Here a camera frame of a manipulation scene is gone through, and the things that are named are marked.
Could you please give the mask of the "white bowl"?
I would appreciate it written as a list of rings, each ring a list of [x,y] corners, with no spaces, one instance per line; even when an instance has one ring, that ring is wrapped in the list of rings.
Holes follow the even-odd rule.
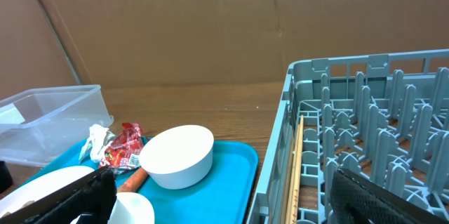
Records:
[[[161,187],[180,190],[207,176],[215,138],[199,125],[177,126],[153,137],[139,155],[140,166]]]
[[[135,192],[119,192],[107,224],[155,224],[150,201]]]

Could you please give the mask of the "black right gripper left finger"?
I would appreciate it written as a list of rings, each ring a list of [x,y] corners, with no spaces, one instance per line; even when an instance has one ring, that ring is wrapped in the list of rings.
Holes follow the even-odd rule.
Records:
[[[5,224],[106,224],[116,202],[115,175],[103,167],[1,218]]]

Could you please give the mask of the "red snack wrapper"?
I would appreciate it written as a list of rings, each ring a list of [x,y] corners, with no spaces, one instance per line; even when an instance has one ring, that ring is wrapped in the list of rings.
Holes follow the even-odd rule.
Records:
[[[107,166],[115,173],[123,173],[140,166],[139,156],[144,147],[142,129],[135,123],[122,123],[122,132],[104,151],[99,167]]]

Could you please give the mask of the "orange carrot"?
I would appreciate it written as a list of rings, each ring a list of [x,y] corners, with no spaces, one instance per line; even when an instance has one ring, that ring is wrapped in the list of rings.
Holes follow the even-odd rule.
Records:
[[[147,172],[140,167],[122,185],[117,188],[117,192],[137,192],[148,177]]]

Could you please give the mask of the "white plate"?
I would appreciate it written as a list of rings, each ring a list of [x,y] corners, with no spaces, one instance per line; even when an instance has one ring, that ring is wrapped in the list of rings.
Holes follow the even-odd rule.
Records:
[[[93,171],[94,169],[88,166],[71,166],[40,176],[1,200],[1,217],[19,210],[28,202],[37,202]]]

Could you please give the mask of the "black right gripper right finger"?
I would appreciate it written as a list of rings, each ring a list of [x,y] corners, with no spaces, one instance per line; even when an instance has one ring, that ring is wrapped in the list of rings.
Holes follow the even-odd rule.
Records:
[[[348,169],[334,172],[330,205],[339,224],[448,224]]]

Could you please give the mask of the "white tissue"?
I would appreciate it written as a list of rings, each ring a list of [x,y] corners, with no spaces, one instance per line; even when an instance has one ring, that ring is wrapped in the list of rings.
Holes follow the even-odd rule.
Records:
[[[90,157],[90,160],[94,163],[100,163],[105,157],[105,150],[111,145],[116,135],[99,124],[92,125],[89,132],[89,137],[80,151],[79,163],[86,157]]]

